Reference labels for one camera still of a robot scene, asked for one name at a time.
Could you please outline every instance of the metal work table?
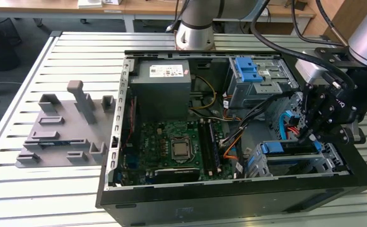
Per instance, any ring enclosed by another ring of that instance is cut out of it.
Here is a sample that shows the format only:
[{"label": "metal work table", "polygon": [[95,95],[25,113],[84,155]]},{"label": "metal work table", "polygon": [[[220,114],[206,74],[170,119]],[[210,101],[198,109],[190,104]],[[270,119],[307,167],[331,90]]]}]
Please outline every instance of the metal work table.
[{"label": "metal work table", "polygon": [[[271,35],[279,45],[302,51],[316,45],[296,37]],[[216,35],[218,50],[268,50],[250,35]],[[117,95],[124,50],[172,50],[171,34],[75,33],[49,37],[25,82],[0,122],[0,227],[113,227],[115,220],[95,208],[100,166],[15,167],[44,93],[72,99],[69,80],[83,80],[92,99]],[[361,125],[367,135],[367,117]],[[367,143],[358,145],[367,161]],[[238,218],[174,226],[322,227],[367,226],[367,191],[333,201],[308,213]]]}]

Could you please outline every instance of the power supply label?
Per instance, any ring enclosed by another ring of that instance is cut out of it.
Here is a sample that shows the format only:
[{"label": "power supply label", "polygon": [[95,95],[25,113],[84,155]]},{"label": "power supply label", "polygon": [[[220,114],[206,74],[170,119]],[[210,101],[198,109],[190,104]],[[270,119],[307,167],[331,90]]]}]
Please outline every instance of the power supply label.
[{"label": "power supply label", "polygon": [[150,77],[183,77],[183,65],[152,65],[150,67]]}]

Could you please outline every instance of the green circuit board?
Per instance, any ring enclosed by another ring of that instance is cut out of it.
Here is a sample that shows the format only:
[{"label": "green circuit board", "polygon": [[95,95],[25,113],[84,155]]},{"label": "green circuit board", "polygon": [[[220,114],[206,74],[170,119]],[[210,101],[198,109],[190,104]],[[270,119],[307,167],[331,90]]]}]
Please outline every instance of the green circuit board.
[{"label": "green circuit board", "polygon": [[[222,124],[214,122],[215,139],[223,138]],[[188,159],[176,160],[174,145],[176,143],[190,146],[191,154]],[[140,154],[138,158],[138,168],[151,170],[160,168],[199,168],[199,181],[226,180],[232,178],[230,162],[220,165],[222,172],[212,176],[204,174],[203,157],[199,142],[198,122],[159,122],[144,123],[140,128]],[[146,173],[131,173],[130,179],[135,185],[148,184]]]}]

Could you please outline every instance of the floor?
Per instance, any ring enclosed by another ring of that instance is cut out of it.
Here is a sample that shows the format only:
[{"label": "floor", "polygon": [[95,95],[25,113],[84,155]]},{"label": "floor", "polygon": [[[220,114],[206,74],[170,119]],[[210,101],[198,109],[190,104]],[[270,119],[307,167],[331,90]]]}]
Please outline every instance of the floor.
[{"label": "floor", "polygon": [[[73,32],[124,32],[123,20],[89,19],[87,24],[79,19],[44,19],[44,26],[37,28],[32,19],[12,20],[19,31],[23,43],[16,47],[16,52],[21,59],[20,66],[7,72],[0,72],[0,82],[21,83],[27,77],[29,69],[44,47],[52,31]],[[164,32],[168,26],[167,21],[135,22],[138,32]],[[20,84],[0,83],[0,120],[19,90]]]}]

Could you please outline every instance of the gray 3d printed holder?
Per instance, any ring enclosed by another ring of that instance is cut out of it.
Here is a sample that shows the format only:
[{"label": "gray 3d printed holder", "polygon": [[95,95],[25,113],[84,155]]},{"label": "gray 3d printed holder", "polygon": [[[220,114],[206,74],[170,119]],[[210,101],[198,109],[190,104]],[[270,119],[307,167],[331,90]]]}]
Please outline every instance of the gray 3d printed holder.
[{"label": "gray 3d printed holder", "polygon": [[115,99],[92,100],[83,92],[83,82],[72,80],[68,92],[76,101],[59,101],[44,94],[41,112],[35,121],[16,166],[93,166],[103,162],[112,130]]}]

